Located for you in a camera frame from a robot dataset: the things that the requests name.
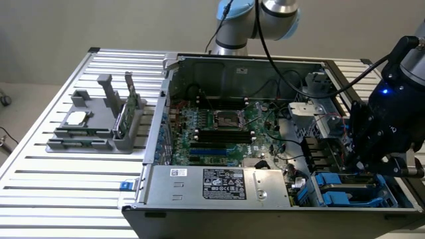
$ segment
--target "sheet metal panel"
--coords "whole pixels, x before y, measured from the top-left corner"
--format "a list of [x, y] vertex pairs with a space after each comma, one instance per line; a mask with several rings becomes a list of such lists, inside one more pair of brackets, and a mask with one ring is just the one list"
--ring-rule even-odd
[[[135, 197], [119, 192], [120, 182], [142, 172], [144, 147], [156, 98], [164, 80], [163, 52], [102, 49], [88, 54], [47, 110], [0, 169], [0, 238], [138, 238], [118, 205]], [[360, 60], [334, 59], [354, 81], [367, 69]], [[124, 72], [134, 71], [136, 91], [148, 100], [136, 138], [135, 152], [119, 154], [47, 153], [46, 142], [71, 108], [71, 94], [104, 92], [96, 82], [102, 73], [114, 75], [112, 86], [128, 96]], [[367, 100], [380, 77], [372, 72], [355, 86]], [[425, 148], [419, 158], [425, 163]], [[383, 238], [407, 235], [388, 234]]]

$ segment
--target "power supply label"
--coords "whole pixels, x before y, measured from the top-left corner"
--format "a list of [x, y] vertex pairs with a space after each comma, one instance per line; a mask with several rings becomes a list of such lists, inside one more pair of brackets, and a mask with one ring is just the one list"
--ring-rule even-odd
[[206, 199], [247, 200], [242, 169], [204, 169], [203, 185]]

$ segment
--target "white wall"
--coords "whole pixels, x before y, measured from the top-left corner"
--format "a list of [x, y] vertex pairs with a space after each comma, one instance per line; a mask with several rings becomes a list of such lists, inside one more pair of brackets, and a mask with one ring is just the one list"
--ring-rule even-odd
[[[0, 81], [62, 84], [91, 46], [203, 51], [219, 0], [0, 0]], [[300, 0], [275, 55], [371, 58], [425, 18], [425, 0]], [[263, 54], [251, 41], [250, 52]]]

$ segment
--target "gray floor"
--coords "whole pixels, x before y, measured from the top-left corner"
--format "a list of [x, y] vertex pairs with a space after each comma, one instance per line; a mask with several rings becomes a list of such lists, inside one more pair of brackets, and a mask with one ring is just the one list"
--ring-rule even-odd
[[[10, 106], [0, 105], [0, 126], [9, 130], [18, 141], [27, 134], [60, 87], [59, 85], [0, 83], [5, 93], [12, 98]], [[11, 139], [7, 139], [7, 143], [15, 148], [16, 144]], [[0, 166], [6, 160], [7, 156], [0, 153]]]

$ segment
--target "green circuit board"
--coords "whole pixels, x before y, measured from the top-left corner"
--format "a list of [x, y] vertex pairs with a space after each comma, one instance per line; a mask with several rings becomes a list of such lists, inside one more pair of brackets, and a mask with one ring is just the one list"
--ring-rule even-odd
[[[228, 123], [224, 120], [218, 121], [218, 112], [223, 115], [230, 115], [232, 111], [215, 111], [215, 110], [200, 110], [192, 103], [184, 105], [179, 110], [172, 111], [175, 116], [174, 122], [174, 165], [202, 165], [202, 166], [240, 166], [242, 162], [247, 158], [260, 158], [264, 153], [267, 157], [271, 157], [270, 146], [274, 144], [279, 147], [279, 142], [274, 140], [266, 134], [264, 121], [274, 124], [275, 114], [271, 114], [270, 110], [259, 110], [256, 105], [248, 107], [240, 114], [240, 124]], [[190, 160], [191, 156], [191, 143], [198, 142], [195, 140], [196, 129], [207, 130], [228, 130], [228, 131], [254, 131], [254, 137], [256, 140], [252, 143], [227, 143], [226, 150], [227, 155], [196, 155], [199, 161], [194, 162]], [[272, 136], [280, 138], [280, 133], [272, 129], [268, 131]]]

